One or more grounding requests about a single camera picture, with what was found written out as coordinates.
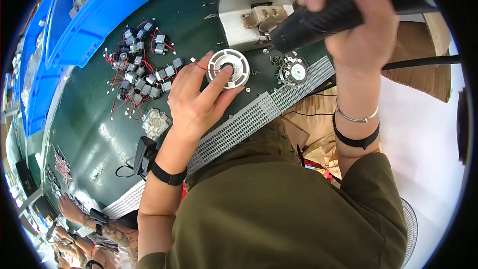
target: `olive green shirt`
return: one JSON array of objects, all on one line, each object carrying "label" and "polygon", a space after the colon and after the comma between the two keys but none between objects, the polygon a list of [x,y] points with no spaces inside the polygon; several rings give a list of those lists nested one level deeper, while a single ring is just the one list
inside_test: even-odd
[{"label": "olive green shirt", "polygon": [[359,159],[340,189],[270,156],[221,171],[182,201],[168,253],[152,268],[400,268],[407,230],[391,166]]}]

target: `worker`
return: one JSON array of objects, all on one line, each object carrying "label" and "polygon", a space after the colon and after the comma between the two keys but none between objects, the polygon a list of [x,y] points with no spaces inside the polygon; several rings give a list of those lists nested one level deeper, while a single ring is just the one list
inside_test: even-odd
[{"label": "worker", "polygon": [[[58,200],[60,213],[71,222],[96,230],[96,223],[90,215],[83,213],[80,208],[63,194]],[[70,240],[66,230],[57,228],[59,237]],[[102,235],[118,245],[118,253],[112,252],[103,246],[93,246],[79,236],[74,236],[75,246],[83,250],[87,262],[83,261],[84,267],[91,269],[135,269],[138,267],[138,230],[124,227],[117,221],[109,220],[101,226]]]},{"label": "worker", "polygon": [[[139,267],[400,268],[407,229],[391,165],[379,150],[380,70],[391,57],[398,19],[390,0],[354,0],[364,24],[325,40],[334,57],[340,188],[299,165],[273,121],[188,176],[200,138],[242,87],[223,91],[225,67],[203,91],[205,70],[177,75],[173,125],[148,176],[138,212]],[[320,11],[325,0],[297,0]],[[205,68],[212,52],[201,59]]]}]

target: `silver bracelet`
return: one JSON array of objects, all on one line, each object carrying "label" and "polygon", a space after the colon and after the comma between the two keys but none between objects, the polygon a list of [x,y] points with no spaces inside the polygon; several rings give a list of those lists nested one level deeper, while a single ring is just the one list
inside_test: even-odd
[{"label": "silver bracelet", "polygon": [[356,123],[368,123],[368,120],[370,120],[371,118],[373,118],[374,116],[377,115],[377,112],[379,111],[379,107],[377,106],[377,109],[375,110],[375,112],[373,113],[373,115],[371,115],[370,117],[364,117],[364,118],[352,118],[352,117],[347,117],[346,115],[344,115],[344,113],[342,112],[342,110],[340,110],[340,107],[337,106],[337,103],[335,105],[335,111],[340,114],[342,117],[344,117],[346,120],[349,120],[351,122],[356,122]]}]

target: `black smart band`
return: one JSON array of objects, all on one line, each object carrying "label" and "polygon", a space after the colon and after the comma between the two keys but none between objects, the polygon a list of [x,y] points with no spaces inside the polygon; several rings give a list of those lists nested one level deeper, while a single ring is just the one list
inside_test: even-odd
[{"label": "black smart band", "polygon": [[159,167],[156,162],[153,162],[151,165],[151,172],[156,176],[159,180],[163,181],[164,183],[171,185],[171,186],[179,186],[182,184],[184,179],[187,175],[187,167],[181,173],[176,175],[170,175],[166,171],[164,171],[161,167]]},{"label": "black smart band", "polygon": [[340,134],[340,132],[338,132],[337,127],[335,125],[335,113],[332,115],[332,123],[334,125],[334,132],[338,140],[345,143],[348,146],[362,147],[363,149],[366,149],[372,142],[374,142],[377,139],[377,136],[379,135],[380,123],[377,126],[377,129],[375,130],[375,132],[372,133],[372,135],[359,140],[347,138],[343,136],[342,134]]}]

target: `hand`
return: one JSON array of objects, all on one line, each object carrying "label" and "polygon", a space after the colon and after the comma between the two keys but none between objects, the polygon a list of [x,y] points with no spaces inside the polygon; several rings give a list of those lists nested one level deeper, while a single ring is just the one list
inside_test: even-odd
[{"label": "hand", "polygon": [[71,241],[70,235],[68,235],[68,232],[62,226],[57,226],[55,232],[60,238]]},{"label": "hand", "polygon": [[[354,74],[377,73],[388,62],[395,47],[398,17],[390,0],[354,0],[364,24],[325,40],[339,72],[351,69]],[[325,0],[297,0],[312,12],[324,8]]]},{"label": "hand", "polygon": [[69,198],[68,194],[63,194],[58,200],[58,209],[62,215],[69,221],[83,225],[83,216],[80,208]]},{"label": "hand", "polygon": [[[207,68],[213,55],[209,51],[201,58],[199,65]],[[168,135],[174,135],[181,141],[197,142],[222,117],[226,108],[243,86],[225,90],[232,67],[227,66],[202,91],[199,88],[206,70],[190,63],[179,71],[169,93],[169,106],[173,118],[173,126]]]}]

